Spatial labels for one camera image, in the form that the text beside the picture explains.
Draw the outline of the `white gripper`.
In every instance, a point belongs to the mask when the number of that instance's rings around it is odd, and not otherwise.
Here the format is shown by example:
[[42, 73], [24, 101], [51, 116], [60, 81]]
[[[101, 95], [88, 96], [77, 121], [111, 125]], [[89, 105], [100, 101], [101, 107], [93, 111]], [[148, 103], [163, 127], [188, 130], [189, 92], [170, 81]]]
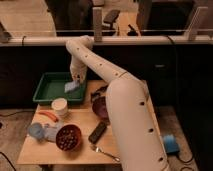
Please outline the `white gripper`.
[[70, 63], [70, 73], [74, 81], [83, 83], [86, 79], [87, 66], [77, 57], [73, 56]]

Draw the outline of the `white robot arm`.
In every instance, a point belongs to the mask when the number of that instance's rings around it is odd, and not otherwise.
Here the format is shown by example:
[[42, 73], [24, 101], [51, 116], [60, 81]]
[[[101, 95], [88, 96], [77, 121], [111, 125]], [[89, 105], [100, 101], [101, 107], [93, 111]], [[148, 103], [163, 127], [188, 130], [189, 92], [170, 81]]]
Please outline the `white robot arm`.
[[89, 36], [71, 38], [66, 49], [72, 55], [70, 72], [84, 81], [87, 68], [105, 82], [106, 108], [116, 139], [123, 171], [170, 171], [162, 138], [148, 110], [146, 85], [128, 71], [92, 51]]

